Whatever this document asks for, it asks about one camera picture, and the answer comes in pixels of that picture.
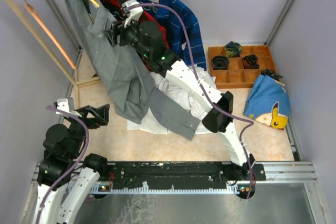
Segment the grey button shirt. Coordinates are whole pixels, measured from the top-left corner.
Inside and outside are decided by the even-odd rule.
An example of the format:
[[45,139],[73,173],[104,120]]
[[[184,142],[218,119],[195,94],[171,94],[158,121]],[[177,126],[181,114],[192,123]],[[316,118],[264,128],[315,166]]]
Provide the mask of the grey button shirt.
[[89,60],[113,100],[116,114],[140,124],[150,110],[162,126],[191,140],[200,120],[155,86],[134,48],[111,46],[104,29],[116,18],[96,1],[100,7],[94,23],[87,12],[86,0],[65,0],[65,4]]

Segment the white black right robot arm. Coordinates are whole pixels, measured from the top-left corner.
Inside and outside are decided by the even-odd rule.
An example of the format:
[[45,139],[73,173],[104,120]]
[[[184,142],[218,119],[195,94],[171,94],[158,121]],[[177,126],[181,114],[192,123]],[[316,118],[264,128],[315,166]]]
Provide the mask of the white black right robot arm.
[[155,22],[115,21],[107,28],[107,34],[112,46],[133,47],[150,70],[172,81],[201,105],[207,113],[202,119],[203,125],[221,137],[230,153],[232,164],[225,171],[230,180],[245,180],[253,174],[255,159],[244,147],[234,125],[232,93],[222,93],[197,78],[179,56],[165,45],[163,34]]

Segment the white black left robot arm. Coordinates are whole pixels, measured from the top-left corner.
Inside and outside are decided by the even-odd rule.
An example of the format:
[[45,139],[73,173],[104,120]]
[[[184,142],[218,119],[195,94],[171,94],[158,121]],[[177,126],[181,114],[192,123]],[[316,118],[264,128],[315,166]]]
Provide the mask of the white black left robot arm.
[[89,130],[108,125],[110,105],[71,110],[68,100],[60,99],[46,108],[64,116],[70,125],[55,124],[45,134],[33,223],[74,223],[92,185],[109,174],[105,157],[85,152]]

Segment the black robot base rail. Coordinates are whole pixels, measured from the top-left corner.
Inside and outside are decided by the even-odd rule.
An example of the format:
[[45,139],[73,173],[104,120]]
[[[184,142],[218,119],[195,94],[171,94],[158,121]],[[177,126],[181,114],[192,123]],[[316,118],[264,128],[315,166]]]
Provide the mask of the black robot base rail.
[[253,176],[248,167],[230,162],[107,162],[98,171],[99,180],[113,189],[225,189],[226,182],[265,181],[262,164],[254,163]]

